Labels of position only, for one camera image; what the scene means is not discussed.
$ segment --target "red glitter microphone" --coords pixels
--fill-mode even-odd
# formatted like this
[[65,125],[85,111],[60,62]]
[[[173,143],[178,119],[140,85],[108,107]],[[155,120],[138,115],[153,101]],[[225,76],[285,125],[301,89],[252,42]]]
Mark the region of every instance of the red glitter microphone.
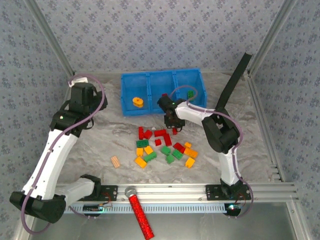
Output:
[[144,213],[144,210],[141,207],[141,204],[140,204],[139,199],[137,197],[136,189],[132,186],[128,186],[125,189],[124,194],[127,196],[127,198],[130,201],[134,215],[136,217],[136,220],[139,223],[139,226],[141,228],[141,231],[143,233],[145,240],[152,239],[155,235],[152,232],[152,229],[149,225],[148,219]]

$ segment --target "blue patterned wallpaper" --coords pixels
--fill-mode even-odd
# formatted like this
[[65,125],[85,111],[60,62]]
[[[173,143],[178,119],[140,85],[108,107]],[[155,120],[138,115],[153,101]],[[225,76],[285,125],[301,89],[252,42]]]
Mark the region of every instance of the blue patterned wallpaper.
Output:
[[286,180],[320,239],[319,1],[298,1],[254,79]]
[[283,0],[37,0],[75,71],[234,70]]
[[10,194],[39,160],[67,75],[23,1],[2,0],[0,9],[0,240],[9,240],[20,218]]

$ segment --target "blue plastic bin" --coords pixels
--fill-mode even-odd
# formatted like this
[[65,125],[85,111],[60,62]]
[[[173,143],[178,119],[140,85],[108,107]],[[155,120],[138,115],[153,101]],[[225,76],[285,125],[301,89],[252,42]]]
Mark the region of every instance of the blue plastic bin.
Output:
[[[125,73],[121,76],[121,106],[124,116],[146,114],[163,114],[157,101],[162,94],[170,95],[180,86],[190,85],[197,89],[198,96],[193,104],[207,107],[207,93],[199,68]],[[172,100],[187,99],[191,88],[180,88],[172,96]],[[143,107],[133,105],[133,98],[143,99]]]

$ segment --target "yellow lego brick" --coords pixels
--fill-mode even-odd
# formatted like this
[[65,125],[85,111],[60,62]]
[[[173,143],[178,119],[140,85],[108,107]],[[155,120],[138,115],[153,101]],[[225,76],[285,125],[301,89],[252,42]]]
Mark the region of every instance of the yellow lego brick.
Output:
[[144,150],[145,150],[146,154],[148,154],[148,155],[154,152],[150,146],[146,146],[144,148]]
[[143,155],[144,155],[144,149],[138,147],[138,148],[136,149],[136,155],[137,155],[138,157],[143,156]]
[[134,161],[143,169],[147,166],[147,163],[140,156],[138,156]]
[[184,154],[189,156],[190,158],[193,158],[193,159],[195,159],[198,156],[198,152],[197,151],[192,150],[192,149],[190,149],[188,147],[185,148]]
[[192,144],[191,144],[190,142],[186,142],[186,143],[184,144],[184,147],[185,147],[185,148],[191,148],[191,146],[192,146]]
[[188,160],[185,162],[185,166],[189,169],[192,167],[192,165],[195,163],[195,160],[191,157],[188,158]]

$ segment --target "white marble surface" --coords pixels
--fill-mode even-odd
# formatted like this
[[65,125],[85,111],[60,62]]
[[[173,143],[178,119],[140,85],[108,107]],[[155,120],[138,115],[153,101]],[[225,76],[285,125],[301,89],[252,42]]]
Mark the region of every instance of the white marble surface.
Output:
[[[214,108],[230,76],[221,73],[203,73],[208,93],[207,107]],[[104,184],[111,183],[218,183],[221,171],[218,155],[209,146],[202,127],[186,123],[182,132],[171,136],[172,143],[192,143],[199,152],[192,168],[184,166],[187,156],[180,161],[167,164],[155,147],[155,137],[150,139],[151,147],[157,152],[157,158],[140,168],[135,162],[138,126],[144,129],[165,128],[163,115],[145,115],[123,117],[120,103],[120,74],[98,76],[104,83],[108,106],[94,117],[94,127],[83,131],[78,142],[71,150],[62,168],[59,182],[76,181],[82,174],[91,174],[101,178]],[[244,140],[238,149],[238,165],[243,178],[250,182],[269,182],[271,180],[271,162],[261,137],[260,129],[247,85],[241,80],[226,105],[231,117],[242,126]],[[121,167],[115,169],[110,157],[117,156]]]

